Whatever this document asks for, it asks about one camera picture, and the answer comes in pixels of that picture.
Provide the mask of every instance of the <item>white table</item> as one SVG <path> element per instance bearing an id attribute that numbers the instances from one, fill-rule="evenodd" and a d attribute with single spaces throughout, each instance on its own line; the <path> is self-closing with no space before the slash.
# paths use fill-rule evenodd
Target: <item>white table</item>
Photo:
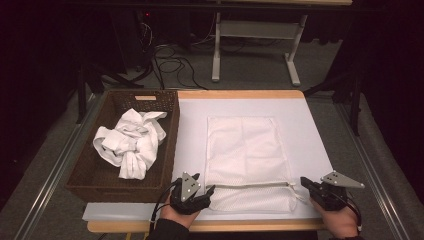
<path id="1" fill-rule="evenodd" d="M 173 179 L 200 173 L 204 185 L 208 116 L 274 116 L 279 124 L 298 194 L 308 198 L 300 177 L 313 181 L 332 171 L 307 102 L 300 91 L 181 91 Z M 154 204 L 89 203 L 83 219 L 92 232 L 148 232 Z M 317 230 L 324 225 L 311 205 L 298 201 L 290 214 L 222 213 L 204 209 L 190 231 Z"/>

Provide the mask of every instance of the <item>white cloth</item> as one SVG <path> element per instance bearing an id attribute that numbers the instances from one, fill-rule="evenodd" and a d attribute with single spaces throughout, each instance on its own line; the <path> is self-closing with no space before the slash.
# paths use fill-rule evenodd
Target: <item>white cloth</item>
<path id="1" fill-rule="evenodd" d="M 122 115 L 115 129 L 99 127 L 93 139 L 94 148 L 104 160 L 121 167 L 120 178 L 142 180 L 166 137 L 157 122 L 166 115 L 166 112 L 144 113 L 130 109 Z"/>
<path id="2" fill-rule="evenodd" d="M 290 167 L 272 117 L 209 117 L 205 185 L 212 210 L 291 212 Z"/>

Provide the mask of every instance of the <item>white cloth bag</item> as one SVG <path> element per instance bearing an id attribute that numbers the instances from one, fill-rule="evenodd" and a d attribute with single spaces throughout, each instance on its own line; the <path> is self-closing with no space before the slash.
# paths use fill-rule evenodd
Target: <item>white cloth bag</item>
<path id="1" fill-rule="evenodd" d="M 210 209 L 291 212 L 290 167 L 273 117 L 209 117 L 206 188 Z"/>

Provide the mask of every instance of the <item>white napkin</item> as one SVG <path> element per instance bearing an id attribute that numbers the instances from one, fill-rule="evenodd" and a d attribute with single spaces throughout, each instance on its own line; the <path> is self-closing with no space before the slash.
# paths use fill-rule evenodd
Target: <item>white napkin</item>
<path id="1" fill-rule="evenodd" d="M 166 112 L 124 113 L 115 129 L 99 127 L 93 140 L 99 155 L 115 167 L 121 167 L 120 178 L 144 179 L 156 160 L 158 146 L 166 137 L 157 119 Z"/>

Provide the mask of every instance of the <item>brown basket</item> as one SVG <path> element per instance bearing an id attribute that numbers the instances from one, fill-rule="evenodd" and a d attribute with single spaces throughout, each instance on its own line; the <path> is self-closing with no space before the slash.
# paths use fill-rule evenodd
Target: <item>brown basket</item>
<path id="1" fill-rule="evenodd" d="M 105 94 L 101 110 L 65 187 L 86 202 L 156 202 L 171 183 L 180 117 L 178 94 L 176 91 L 147 90 L 111 90 Z M 167 136 L 143 180 L 118 178 L 120 168 L 102 159 L 92 143 L 100 126 L 113 129 L 130 108 L 138 112 L 168 113 L 158 120 Z"/>

